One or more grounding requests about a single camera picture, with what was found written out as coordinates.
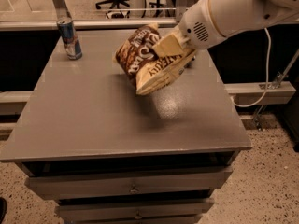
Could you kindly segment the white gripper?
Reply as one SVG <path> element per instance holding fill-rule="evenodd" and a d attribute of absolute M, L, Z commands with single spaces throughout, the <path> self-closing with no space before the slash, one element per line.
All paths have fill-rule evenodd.
<path fill-rule="evenodd" d="M 225 40 L 212 19 L 210 0 L 199 0 L 189 7 L 178 27 L 152 46 L 159 57 L 181 55 L 187 43 L 195 49 L 209 49 Z"/>

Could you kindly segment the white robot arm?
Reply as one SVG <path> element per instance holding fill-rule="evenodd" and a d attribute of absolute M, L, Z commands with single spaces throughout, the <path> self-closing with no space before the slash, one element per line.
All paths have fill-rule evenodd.
<path fill-rule="evenodd" d="M 298 11 L 299 0 L 199 0 L 153 50 L 164 57 L 209 49 L 242 32 L 296 19 Z"/>

